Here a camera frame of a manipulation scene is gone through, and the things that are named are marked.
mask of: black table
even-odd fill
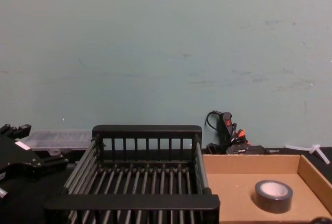
[[[276,154],[304,154],[332,183],[332,164],[325,164],[317,155],[285,148],[273,148],[273,150],[279,150]],[[322,148],[322,150],[332,161],[332,147]],[[72,169],[69,168],[37,181],[18,178],[1,183],[0,187],[8,191],[10,195],[6,200],[0,200],[0,223],[44,223],[43,201],[61,190],[71,171]]]

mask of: clear plastic container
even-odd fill
[[[21,142],[33,150],[46,150],[51,156],[56,156],[62,150],[86,150],[91,139],[91,130],[64,129],[35,131]]]

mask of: black wire rack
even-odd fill
[[[92,136],[62,192],[45,202],[46,223],[219,223],[199,126],[98,125]]]

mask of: roll of tape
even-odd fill
[[[263,180],[256,183],[255,203],[270,213],[284,213],[292,205],[293,190],[287,184],[274,180]]]

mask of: cardboard box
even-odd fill
[[[332,185],[298,155],[204,155],[207,180],[220,199],[219,223],[303,223],[331,217]],[[255,184],[277,180],[293,190],[291,209],[272,214],[253,202]]]

